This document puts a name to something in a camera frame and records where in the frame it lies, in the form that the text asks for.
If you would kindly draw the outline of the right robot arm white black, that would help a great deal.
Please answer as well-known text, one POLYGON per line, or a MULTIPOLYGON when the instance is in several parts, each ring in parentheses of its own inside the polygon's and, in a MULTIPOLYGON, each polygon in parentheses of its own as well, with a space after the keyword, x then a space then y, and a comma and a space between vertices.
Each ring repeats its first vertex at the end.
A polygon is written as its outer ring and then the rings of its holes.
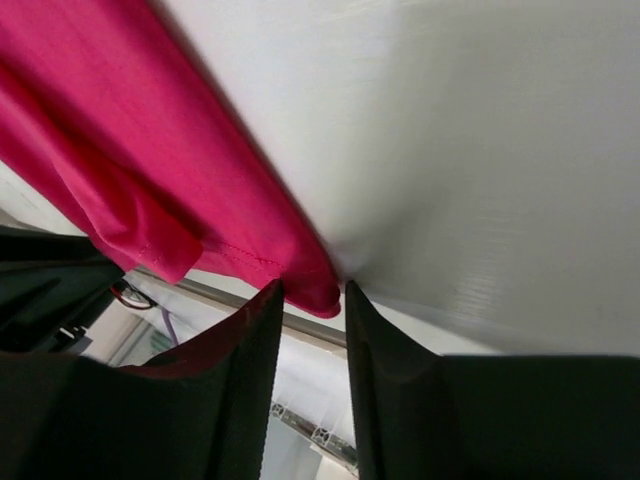
MULTIPOLYGON (((122 270, 83 237, 1 230, 5 479, 255 479, 283 320, 280 281, 140 366, 53 351, 122 270)), ((346 340, 364 479, 635 479, 639 362, 440 356, 355 283, 346 340)))

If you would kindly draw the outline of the magenta t shirt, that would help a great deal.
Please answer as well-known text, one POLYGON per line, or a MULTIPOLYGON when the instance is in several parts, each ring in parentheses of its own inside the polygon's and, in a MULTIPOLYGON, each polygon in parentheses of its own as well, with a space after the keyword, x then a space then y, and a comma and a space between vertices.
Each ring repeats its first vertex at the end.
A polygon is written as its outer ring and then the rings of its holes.
POLYGON ((146 1, 2 3, 1 158, 124 269, 339 313, 314 229, 146 1))

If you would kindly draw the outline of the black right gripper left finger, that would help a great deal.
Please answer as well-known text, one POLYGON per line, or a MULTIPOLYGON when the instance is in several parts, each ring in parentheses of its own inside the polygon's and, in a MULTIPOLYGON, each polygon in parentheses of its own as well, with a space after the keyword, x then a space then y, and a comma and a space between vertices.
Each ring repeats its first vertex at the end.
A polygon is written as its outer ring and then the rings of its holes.
POLYGON ((1 358, 5 479, 256 479, 283 320, 273 281, 141 366, 1 358))

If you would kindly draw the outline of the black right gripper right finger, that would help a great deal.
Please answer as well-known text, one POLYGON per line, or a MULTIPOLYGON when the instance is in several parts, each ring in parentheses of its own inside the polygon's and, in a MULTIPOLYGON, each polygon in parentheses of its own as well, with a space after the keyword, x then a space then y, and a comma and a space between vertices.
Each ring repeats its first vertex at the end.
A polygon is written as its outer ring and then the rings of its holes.
POLYGON ((635 479, 639 361, 439 355, 346 287, 363 479, 635 479))

